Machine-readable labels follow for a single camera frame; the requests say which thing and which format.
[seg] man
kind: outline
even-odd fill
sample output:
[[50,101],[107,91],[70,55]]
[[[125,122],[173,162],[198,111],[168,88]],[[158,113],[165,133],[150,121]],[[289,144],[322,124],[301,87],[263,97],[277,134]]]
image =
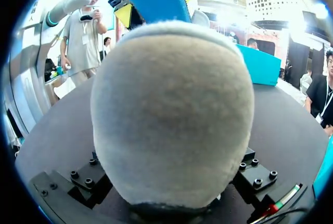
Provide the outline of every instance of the man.
[[64,70],[67,70],[67,65],[71,66],[68,76],[75,86],[92,77],[100,65],[98,34],[107,32],[106,26],[101,21],[102,14],[99,10],[94,10],[92,20],[80,21],[82,16],[91,15],[92,6],[97,1],[92,0],[89,6],[74,11],[63,30],[63,40],[60,45],[61,66]]
[[253,39],[253,38],[249,38],[248,39],[248,47],[249,48],[258,49],[257,41],[255,39]]
[[307,90],[308,97],[305,108],[316,118],[317,122],[324,128],[326,134],[333,134],[333,52],[326,53],[327,77],[322,74],[313,78]]
[[306,90],[309,88],[310,84],[312,83],[312,70],[308,69],[308,72],[304,74],[300,80],[300,90],[303,94],[306,93]]

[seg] black metal bracket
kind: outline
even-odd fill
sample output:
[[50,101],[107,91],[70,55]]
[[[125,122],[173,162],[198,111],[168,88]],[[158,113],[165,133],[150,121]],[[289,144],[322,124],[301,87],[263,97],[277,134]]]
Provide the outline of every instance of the black metal bracket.
[[[255,208],[248,219],[248,223],[262,217],[272,205],[282,199],[296,184],[300,186],[300,190],[288,201],[283,210],[293,206],[307,189],[304,183],[290,181],[277,183],[277,178],[278,172],[268,170],[262,166],[260,161],[255,158],[255,151],[248,148],[232,181],[245,203],[252,204]],[[278,220],[275,219],[267,223],[277,223],[282,219],[283,216]]]

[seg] black round table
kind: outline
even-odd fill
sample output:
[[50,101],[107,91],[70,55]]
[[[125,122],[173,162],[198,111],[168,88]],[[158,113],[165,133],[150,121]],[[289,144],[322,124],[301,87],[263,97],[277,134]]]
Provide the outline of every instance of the black round table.
[[[16,159],[25,183],[42,171],[52,170],[69,179],[71,170],[82,167],[92,157],[92,84],[93,79],[88,80],[57,102],[26,138]],[[298,205],[310,206],[314,202],[312,183],[323,161],[328,137],[315,119],[281,89],[255,84],[254,92],[249,147],[264,167],[278,171],[278,180],[305,183],[308,189]],[[205,223],[246,223],[253,210],[229,185],[221,195],[221,207]],[[94,211],[118,220],[129,218],[125,201],[115,189]],[[290,214],[285,219],[293,222],[300,215]]]

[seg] screw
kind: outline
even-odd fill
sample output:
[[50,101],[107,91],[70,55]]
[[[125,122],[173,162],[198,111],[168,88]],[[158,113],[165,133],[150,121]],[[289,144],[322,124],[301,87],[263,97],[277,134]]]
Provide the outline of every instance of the screw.
[[273,170],[270,172],[270,179],[274,180],[277,177],[277,171]]
[[253,186],[255,188],[259,188],[262,184],[262,179],[255,179],[254,182],[253,182]]
[[246,163],[240,163],[239,170],[245,170],[245,168],[246,168]]
[[258,163],[259,163],[258,159],[252,159],[251,165],[256,166],[256,165],[258,165]]
[[71,177],[72,177],[73,179],[77,179],[77,178],[79,177],[78,172],[76,172],[75,170],[71,171]]
[[95,182],[94,182],[93,179],[87,178],[87,179],[85,179],[85,184],[86,184],[89,188],[92,188],[93,185],[95,184]]
[[55,183],[51,183],[51,184],[50,184],[50,188],[51,188],[52,190],[56,189],[57,187],[58,187],[58,185],[55,184]]
[[93,165],[96,165],[97,162],[96,162],[95,159],[90,159],[90,160],[89,160],[89,163],[90,163],[90,165],[93,166]]
[[42,191],[41,191],[41,196],[42,196],[42,197],[47,196],[47,191],[46,191],[46,190],[42,190]]

